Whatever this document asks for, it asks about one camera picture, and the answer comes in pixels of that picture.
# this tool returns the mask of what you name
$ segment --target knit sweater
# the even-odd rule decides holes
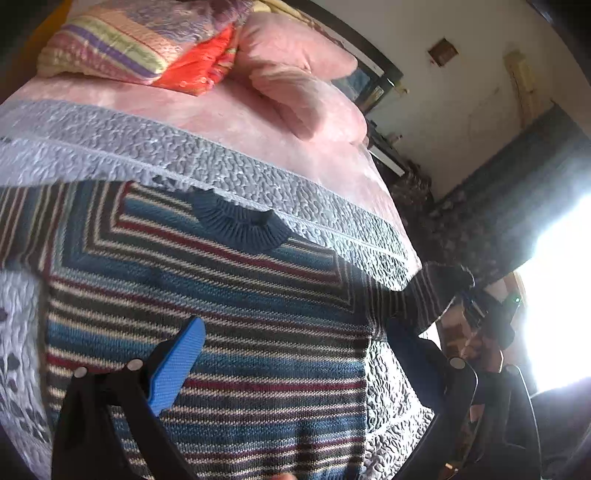
[[[0,189],[0,267],[47,284],[54,421],[78,366],[146,358],[201,317],[203,351],[160,419],[195,473],[214,479],[356,477],[369,338],[393,316],[426,327],[464,280],[429,265],[393,292],[272,211],[105,181]],[[149,475],[120,412],[113,421]]]

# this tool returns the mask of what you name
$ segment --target bright window light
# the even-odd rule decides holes
[[[591,376],[591,196],[539,238],[517,270],[525,285],[525,342],[539,391]]]

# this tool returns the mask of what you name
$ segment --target pink bedspread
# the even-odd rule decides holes
[[[233,80],[194,97],[99,78],[35,77],[12,98],[68,100],[143,116],[299,174],[391,223],[402,233],[415,262],[408,265],[410,272],[420,267],[367,149],[343,142],[299,140],[265,98]]]

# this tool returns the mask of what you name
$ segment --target white wall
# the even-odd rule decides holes
[[[439,197],[519,133],[503,56],[527,57],[545,106],[557,101],[591,132],[591,87],[566,46],[524,0],[315,0],[374,43],[410,93],[370,117],[402,135],[400,152],[433,178]],[[459,55],[440,68],[427,50],[447,38]]]

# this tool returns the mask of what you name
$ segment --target pillow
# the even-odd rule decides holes
[[[353,55],[302,22],[256,12],[240,34],[236,68],[250,74],[269,62],[299,67],[321,80],[346,77],[357,68]]]
[[[152,86],[199,96],[221,82],[234,64],[239,27],[230,25],[180,57]]]
[[[271,7],[269,7],[269,5],[261,2],[261,0],[255,0],[255,2],[252,4],[252,11],[253,12],[270,12]]]
[[[63,25],[41,51],[37,71],[150,85],[186,51],[245,19],[251,8],[251,0],[110,0]]]
[[[298,67],[270,64],[250,76],[252,86],[274,100],[277,111],[302,140],[360,144],[367,124],[359,109],[336,87]]]

